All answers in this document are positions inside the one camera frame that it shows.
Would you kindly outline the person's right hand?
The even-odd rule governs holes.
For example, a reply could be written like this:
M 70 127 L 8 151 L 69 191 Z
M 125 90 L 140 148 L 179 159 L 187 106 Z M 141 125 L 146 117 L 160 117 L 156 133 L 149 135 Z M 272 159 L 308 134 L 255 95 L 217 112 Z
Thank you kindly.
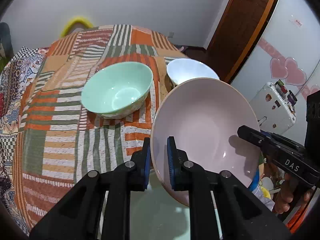
M 287 212 L 290 209 L 290 203 L 293 201 L 293 190 L 290 189 L 290 181 L 291 176 L 289 174 L 285 174 L 284 176 L 285 181 L 282 183 L 280 191 L 278 192 L 275 200 L 274 200 L 274 207 L 273 213 L 282 214 Z M 304 196 L 299 201 L 299 211 L 303 211 L 305 206 L 307 205 L 311 195 L 313 193 L 313 189 L 307 191 Z

